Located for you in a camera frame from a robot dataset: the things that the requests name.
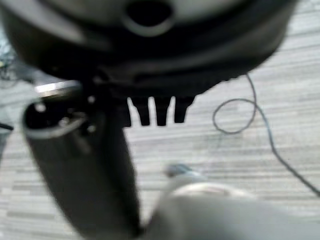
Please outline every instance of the gray striped carpet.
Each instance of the gray striped carpet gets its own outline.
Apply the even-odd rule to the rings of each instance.
[[[320,0],[300,3],[287,35],[280,50],[251,72],[251,77],[280,154],[320,188]],[[80,239],[47,192],[21,134],[22,111],[36,97],[32,86],[24,82],[0,90],[0,122],[4,118],[15,125],[6,145],[0,140],[0,150],[4,148],[0,239]],[[156,127],[154,114],[152,126],[141,127],[131,106],[133,127],[125,132],[137,168],[144,218],[167,182],[163,168],[185,163],[214,182],[243,188],[306,221],[320,222],[320,200],[273,156],[261,116],[239,135],[223,135],[214,129],[214,109],[230,98],[252,98],[244,77],[199,96],[183,125],[173,124],[170,108],[167,127]],[[149,104],[154,109],[152,100]],[[218,115],[218,123],[229,130],[240,128],[252,108],[245,103],[231,104]]]

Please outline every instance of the screw hole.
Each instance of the screw hole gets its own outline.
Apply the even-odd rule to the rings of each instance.
[[[154,27],[169,19],[173,11],[165,2],[142,0],[130,3],[126,13],[135,23],[143,27]]]

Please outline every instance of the blurry object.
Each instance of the blurry object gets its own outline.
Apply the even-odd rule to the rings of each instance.
[[[5,33],[0,30],[0,88],[8,89],[18,82],[14,71],[16,53],[11,47]]]

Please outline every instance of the black plastic component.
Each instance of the black plastic component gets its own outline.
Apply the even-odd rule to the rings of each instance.
[[[168,107],[171,97],[155,97],[154,104],[156,110],[156,123],[158,126],[164,127],[167,125]]]
[[[185,122],[187,109],[194,103],[194,100],[194,96],[175,98],[174,122],[176,124]]]
[[[81,82],[103,66],[116,96],[145,98],[193,97],[254,69],[282,42],[296,3],[244,1],[155,37],[77,21],[38,0],[0,0],[0,8],[11,43],[30,65]]]
[[[131,100],[139,113],[141,125],[149,126],[150,125],[149,98],[132,97]]]
[[[26,140],[55,200],[86,239],[137,236],[135,171],[117,113],[63,116],[61,107],[37,112],[32,104],[23,117]]]
[[[131,115],[130,115],[128,100],[118,99],[116,106],[117,106],[119,115],[121,117],[123,127],[126,127],[126,128],[131,127],[132,123],[131,123]]]

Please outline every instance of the circular opening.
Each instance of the circular opening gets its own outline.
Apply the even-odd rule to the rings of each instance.
[[[171,7],[155,0],[142,0],[130,3],[126,8],[127,16],[143,27],[155,27],[172,16]]]

